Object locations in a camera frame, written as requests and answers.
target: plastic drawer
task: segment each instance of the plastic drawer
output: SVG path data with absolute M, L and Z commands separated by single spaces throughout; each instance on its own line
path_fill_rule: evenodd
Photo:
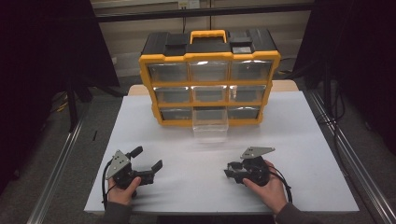
M 264 95 L 265 85 L 230 86 L 230 102 L 260 102 Z
M 191 80 L 222 81 L 227 78 L 227 61 L 190 62 Z
M 158 87 L 153 89 L 158 103 L 187 103 L 190 101 L 188 87 Z
M 148 72 L 153 82 L 187 81 L 187 65 L 185 63 L 150 63 Z
M 190 107 L 165 107 L 160 108 L 163 120 L 191 119 Z
M 272 61 L 248 60 L 232 62 L 232 80 L 262 80 L 268 79 Z
M 192 129 L 199 142 L 223 142 L 227 139 L 228 116 L 224 106 L 194 107 Z
M 224 102 L 227 86 L 193 86 L 192 99 L 195 102 Z
M 228 119 L 256 119 L 259 116 L 259 106 L 229 106 Z

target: hand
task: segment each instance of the hand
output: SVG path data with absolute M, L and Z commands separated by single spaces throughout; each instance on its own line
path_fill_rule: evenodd
M 108 187 L 112 188 L 108 192 L 108 201 L 112 203 L 120 203 L 124 205 L 128 205 L 132 200 L 132 194 L 137 189 L 142 179 L 140 177 L 136 177 L 127 189 L 119 189 L 117 188 L 116 182 L 114 181 L 113 177 L 108 179 Z
M 265 161 L 265 163 L 270 166 L 270 171 L 276 174 L 276 170 L 273 168 L 274 165 L 269 161 Z M 267 205 L 274 214 L 278 214 L 286 205 L 287 201 L 283 190 L 283 183 L 276 176 L 270 175 L 268 184 L 263 187 L 256 185 L 247 178 L 244 178 L 243 181 L 248 188 L 260 196 L 265 205 Z

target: cable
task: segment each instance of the cable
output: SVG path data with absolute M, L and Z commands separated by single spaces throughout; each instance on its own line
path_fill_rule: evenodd
M 319 60 L 315 59 L 315 60 L 309 62 L 309 64 L 306 64 L 297 70 L 293 70 L 293 72 L 291 74 L 289 74 L 288 76 L 286 76 L 283 79 L 295 79 L 298 77 L 303 77 L 305 75 L 306 71 L 309 71 L 310 69 L 312 69 L 314 66 L 317 66 L 318 64 L 319 64 Z
M 61 99 L 65 94 L 66 94 L 66 91 L 63 91 L 63 92 L 61 93 L 61 95 L 59 95 L 58 97 L 56 97 L 56 99 L 52 100 L 52 102 L 55 103 L 55 102 L 59 101 L 59 99 Z
M 342 105 L 342 108 L 343 108 L 343 112 L 342 112 L 341 115 L 338 115 L 338 97 L 340 98 L 341 105 Z M 334 104 L 332 105 L 332 108 L 333 108 L 333 107 L 334 107 L 334 118 L 333 118 L 333 119 L 329 119 L 328 121 L 325 121 L 325 122 L 319 122 L 318 124 L 332 124 L 332 125 L 333 125 L 333 144 L 334 144 L 334 148 L 335 148 L 335 154 L 336 154 L 336 156 L 337 156 L 337 158 L 338 158 L 338 161 L 339 161 L 339 164 L 340 164 L 340 166 L 341 166 L 341 169 L 342 169 L 343 172 L 344 172 L 345 178 L 347 178 L 347 179 L 349 180 L 349 182 L 351 183 L 353 189 L 356 191 L 356 193 L 357 193 L 357 194 L 359 195 L 359 197 L 361 198 L 361 201 L 362 201 L 362 203 L 363 203 L 365 209 L 366 209 L 367 212 L 369 213 L 370 218 L 373 220 L 374 223 L 377 223 L 376 220 L 375 220 L 375 218 L 374 218 L 373 213 L 370 211 L 370 209 L 368 208 L 367 203 L 363 200 L 363 198 L 362 198 L 362 196 L 361 196 L 361 193 L 358 191 L 358 188 L 357 188 L 355 182 L 352 180 L 352 178 L 351 178 L 351 176 L 350 176 L 350 173 L 349 173 L 349 171 L 347 170 L 347 168 L 346 168 L 346 166 L 345 166 L 345 164 L 344 164 L 344 161 L 343 161 L 343 159 L 342 159 L 342 157 L 341 157 L 340 149 L 339 149 L 339 147 L 338 147 L 338 141 L 337 141 L 337 138 L 338 138 L 338 134 L 337 134 L 337 133 L 338 133 L 338 129 L 339 129 L 339 128 L 338 128 L 338 121 L 339 121 L 339 120 L 345 115 L 345 113 L 346 113 L 346 107 L 345 107 L 344 98 L 343 98 L 343 95 L 342 95 L 342 92 L 341 92 L 341 88 L 338 86 L 338 84 L 337 84 L 337 89 L 336 89 L 336 94 L 335 94 L 335 102 L 334 102 Z M 325 114 L 326 114 L 326 112 L 324 112 L 324 113 L 318 115 L 318 116 L 316 117 L 316 119 L 318 119 L 319 116 L 322 116 L 322 117 L 323 117 L 323 115 L 325 115 Z
M 283 59 L 281 59 L 280 61 L 285 61 L 285 60 L 291 60 L 291 59 L 297 59 L 297 58 L 295 58 L 295 57 L 289 57 L 289 58 L 283 58 Z
M 276 173 L 274 173 L 272 171 L 269 171 L 269 174 L 271 174 L 273 176 L 276 176 L 283 183 L 283 185 L 285 186 L 285 189 L 286 189 L 286 193 L 288 194 L 289 202 L 293 203 L 293 198 L 291 196 L 291 190 L 290 190 L 291 186 L 289 186 L 288 182 L 286 182 L 285 176 L 283 176 L 282 173 L 280 173 L 280 171 L 277 170 L 274 166 L 268 166 L 268 167 L 274 168 L 279 173 L 279 174 L 276 174 Z M 266 175 L 266 173 L 264 172 L 262 167 L 259 167 L 259 166 L 256 166 L 256 165 L 244 165 L 244 168 L 245 169 L 247 169 L 247 168 L 255 168 L 255 169 L 260 170 L 263 175 Z
M 317 115 L 317 116 L 315 117 L 315 120 L 317 121 L 317 123 L 319 123 L 320 120 L 323 120 L 324 115 L 326 115 L 326 112 L 323 112 L 323 113 L 321 113 L 321 114 L 319 114 L 319 115 Z
M 337 117 L 337 115 L 338 115 L 337 105 L 335 105 L 335 114 L 334 114 L 334 115 L 335 115 L 336 117 Z M 361 198 L 361 201 L 363 202 L 364 207 L 366 208 L 366 210 L 367 210 L 367 212 L 369 213 L 369 215 L 370 215 L 371 219 L 373 220 L 373 222 L 374 222 L 374 223 L 377 223 L 376 220 L 375 220 L 375 218 L 374 218 L 373 213 L 372 213 L 372 212 L 370 211 L 370 209 L 368 208 L 367 203 L 363 200 L 363 197 L 361 196 L 361 193 L 358 191 L 358 188 L 357 188 L 355 182 L 352 180 L 352 178 L 351 178 L 351 176 L 350 176 L 350 174 L 349 174 L 349 171 L 347 170 L 347 168 L 346 168 L 346 166 L 345 166 L 345 164 L 344 164 L 344 162 L 343 162 L 343 160 L 342 160 L 341 153 L 340 153 L 340 149 L 339 149 L 339 147 L 338 147 L 338 141 L 337 141 L 338 124 L 337 124 L 336 121 L 333 122 L 333 127 L 334 127 L 334 131 L 333 131 L 333 132 L 334 132 L 333 142 L 334 142 L 335 151 L 336 151 L 337 157 L 338 157 L 338 159 L 339 159 L 339 161 L 340 161 L 340 164 L 341 164 L 341 166 L 342 166 L 342 168 L 343 168 L 343 170 L 344 170 L 344 173 L 345 173 L 345 175 L 346 175 L 346 178 L 349 180 L 349 182 L 351 183 L 351 185 L 352 185 L 352 187 L 354 188 L 354 190 L 358 193 L 359 197 Z
M 212 0 L 209 0 L 209 7 L 212 8 Z M 209 30 L 212 30 L 212 16 L 209 16 Z
M 116 187 L 116 186 L 117 186 L 117 185 L 111 186 L 111 188 L 109 188 L 109 189 L 107 190 L 106 195 L 107 195 L 112 189 L 114 189 L 114 187 Z
M 106 209 L 106 207 L 107 207 L 107 192 L 109 192 L 111 189 L 109 189 L 107 192 L 106 192 L 106 190 L 105 190 L 105 178 L 106 178 L 106 171 L 107 171 L 107 168 L 110 166 L 110 164 L 111 164 L 111 160 L 106 164 L 106 167 L 105 167 L 105 169 L 103 170 L 103 175 L 102 175 L 102 196 L 103 196 L 103 201 L 102 201 L 102 203 L 103 203 L 103 206 L 105 207 L 105 209 Z
M 125 93 L 125 92 L 115 91 L 115 90 L 109 88 L 108 86 L 105 86 L 102 83 L 100 83 L 100 82 L 98 82 L 98 81 L 96 81 L 96 80 L 94 80 L 94 79 L 92 79 L 90 77 L 81 76 L 80 78 L 82 79 L 82 81 L 86 82 L 88 85 L 94 86 L 97 89 L 99 89 L 101 91 L 104 91 L 104 92 L 106 92 L 106 93 L 108 93 L 108 94 L 110 94 L 112 96 L 124 97 L 124 96 L 128 95 L 128 93 Z
M 183 17 L 183 34 L 186 32 L 187 18 Z
M 55 108 L 55 109 L 52 109 L 49 113 L 50 114 L 52 114 L 53 112 L 61 112 L 61 111 L 63 111 L 67 106 L 69 105 L 69 102 L 68 101 L 64 101 L 61 105 L 59 105 L 57 108 Z

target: white table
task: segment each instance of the white table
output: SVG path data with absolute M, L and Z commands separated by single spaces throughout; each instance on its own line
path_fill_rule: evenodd
M 270 210 L 223 170 L 247 147 L 275 147 L 264 155 L 286 177 L 294 204 L 302 211 L 359 211 L 347 183 L 300 91 L 272 92 L 260 125 L 230 127 L 228 141 L 203 144 L 192 129 L 160 126 L 151 113 L 149 96 L 123 99 L 105 156 L 85 206 L 103 214 L 101 180 L 117 149 L 143 146 L 132 160 L 147 170 L 158 160 L 163 168 L 153 185 L 139 187 L 133 211 L 152 215 L 265 214 Z

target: white wall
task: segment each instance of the white wall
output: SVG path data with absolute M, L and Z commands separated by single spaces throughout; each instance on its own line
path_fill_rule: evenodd
M 131 5 L 114 7 L 120 2 Z M 201 0 L 201 7 L 210 7 L 209 0 Z M 212 7 L 246 7 L 276 4 L 313 2 L 313 0 L 212 0 Z M 178 9 L 172 0 L 92 0 L 96 15 L 108 13 L 133 13 Z M 309 11 L 260 13 L 246 15 L 187 18 L 186 31 L 207 30 L 211 20 L 212 29 L 243 31 L 247 28 L 268 28 L 279 48 L 282 57 L 293 57 L 298 53 Z M 166 31 L 182 33 L 183 19 L 163 19 L 151 21 L 118 21 L 100 24 L 110 54 L 139 52 L 144 47 L 147 36 L 152 32 Z

